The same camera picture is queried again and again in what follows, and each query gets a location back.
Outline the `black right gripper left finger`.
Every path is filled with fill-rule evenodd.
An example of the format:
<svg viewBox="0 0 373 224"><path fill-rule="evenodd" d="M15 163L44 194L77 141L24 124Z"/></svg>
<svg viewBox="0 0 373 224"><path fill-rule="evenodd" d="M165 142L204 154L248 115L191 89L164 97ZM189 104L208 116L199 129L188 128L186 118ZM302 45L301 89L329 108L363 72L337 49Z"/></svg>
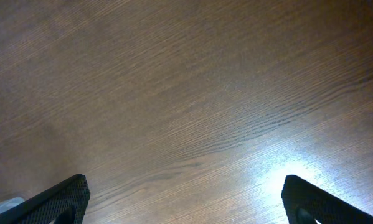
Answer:
<svg viewBox="0 0 373 224"><path fill-rule="evenodd" d="M76 174L0 214L0 224L82 224L90 200L87 179Z"/></svg>

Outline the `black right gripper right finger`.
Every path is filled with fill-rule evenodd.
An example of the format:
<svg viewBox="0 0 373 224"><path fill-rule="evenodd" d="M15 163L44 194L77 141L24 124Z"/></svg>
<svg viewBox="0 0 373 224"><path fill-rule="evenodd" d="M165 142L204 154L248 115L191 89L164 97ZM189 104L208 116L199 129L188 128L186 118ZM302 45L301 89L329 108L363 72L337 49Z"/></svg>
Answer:
<svg viewBox="0 0 373 224"><path fill-rule="evenodd" d="M281 198L289 224L373 224L373 216L297 175L285 177Z"/></svg>

